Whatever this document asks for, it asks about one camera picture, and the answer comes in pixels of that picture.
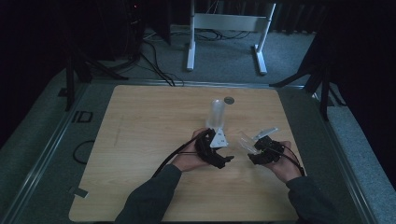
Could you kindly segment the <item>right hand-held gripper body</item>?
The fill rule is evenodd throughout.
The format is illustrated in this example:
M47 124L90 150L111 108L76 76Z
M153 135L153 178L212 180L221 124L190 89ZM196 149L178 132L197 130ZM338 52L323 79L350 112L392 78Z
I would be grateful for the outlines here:
M256 142L262 142L264 144L263 151L259 151L254 147L256 149L256 152L253 153L253 154L262 154L264 159L264 164L277 162L280 159L280 156L284 152L283 146L279 142L273 140L270 137L271 133L275 133L277 131L278 128L273 127L270 129L262 130L256 136L253 137L254 145Z

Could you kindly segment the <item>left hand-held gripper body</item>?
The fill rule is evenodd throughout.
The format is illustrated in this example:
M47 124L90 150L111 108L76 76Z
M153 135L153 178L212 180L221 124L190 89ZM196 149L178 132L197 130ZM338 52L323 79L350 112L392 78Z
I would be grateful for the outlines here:
M205 162L215 166L216 162L222 162L220 154L217 153L217 147L211 147L216 132L213 129L207 129L198 134L195 140L197 155Z

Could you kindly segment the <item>stack of clear plastic cups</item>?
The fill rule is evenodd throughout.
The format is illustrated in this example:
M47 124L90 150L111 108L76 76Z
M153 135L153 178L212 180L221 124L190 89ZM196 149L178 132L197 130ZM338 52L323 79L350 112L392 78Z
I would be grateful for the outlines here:
M205 121L206 128L213 129L215 132L224 125L225 103L220 99L211 102L208 116Z

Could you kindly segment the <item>person's left hand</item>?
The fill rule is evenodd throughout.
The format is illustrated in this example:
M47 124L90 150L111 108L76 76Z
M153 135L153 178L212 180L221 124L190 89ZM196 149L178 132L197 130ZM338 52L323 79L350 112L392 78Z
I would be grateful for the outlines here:
M194 141L184 147L180 153L173 158L172 164L182 173L207 166L207 163L196 154Z

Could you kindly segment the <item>person's right hand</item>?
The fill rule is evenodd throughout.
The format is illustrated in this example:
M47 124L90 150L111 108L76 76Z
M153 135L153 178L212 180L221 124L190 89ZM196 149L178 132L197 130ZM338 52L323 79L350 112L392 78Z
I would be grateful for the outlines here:
M283 141L281 145L286 148L284 155L277 162L265 164L265 167L270 169L280 181L287 183L294 178L301 177L302 173L296 166L297 158L291 150L291 142Z

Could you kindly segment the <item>black tripod stand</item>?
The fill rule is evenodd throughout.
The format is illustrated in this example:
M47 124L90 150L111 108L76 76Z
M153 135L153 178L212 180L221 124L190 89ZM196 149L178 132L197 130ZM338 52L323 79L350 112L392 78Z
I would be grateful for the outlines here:
M335 101L344 105L331 88L332 66L335 62L336 54L332 41L325 35L317 33L314 37L307 53L305 54L297 72L279 82L270 84L272 88L283 88L291 82L309 75L309 79L304 84L306 93L314 94L318 88L320 91L319 112L325 121L328 121L327 107L329 94L331 93Z
M60 96L66 98L65 110L69 111L75 102L75 75L83 83L90 83L92 81L92 73L88 63L94 68L99 69L105 74L117 80L127 80L127 77L116 74L109 68L86 55L79 48L71 48L70 55L66 61L65 79L66 87L59 92Z

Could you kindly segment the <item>white metal stand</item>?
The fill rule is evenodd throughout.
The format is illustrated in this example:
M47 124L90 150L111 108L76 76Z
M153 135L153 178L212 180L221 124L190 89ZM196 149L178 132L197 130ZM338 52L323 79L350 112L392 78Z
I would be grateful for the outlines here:
M264 16L245 16L245 15L225 15L225 14L208 14L197 13L195 10L195 0L191 0L190 12L190 44L188 48L188 57L186 68L188 71L194 69L195 63L195 30L210 29L219 31L240 31L256 32L261 37L257 45L254 45L254 58L257 61L258 69L261 75L268 73L263 47L272 18L276 9L276 3L270 3Z

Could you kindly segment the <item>dark computer tower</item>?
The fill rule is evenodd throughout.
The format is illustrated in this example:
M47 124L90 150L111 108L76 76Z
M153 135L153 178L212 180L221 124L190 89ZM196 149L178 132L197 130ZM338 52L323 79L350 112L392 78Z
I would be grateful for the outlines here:
M127 22L127 44L124 53L131 61L140 55L146 27L145 4L143 0L123 0Z

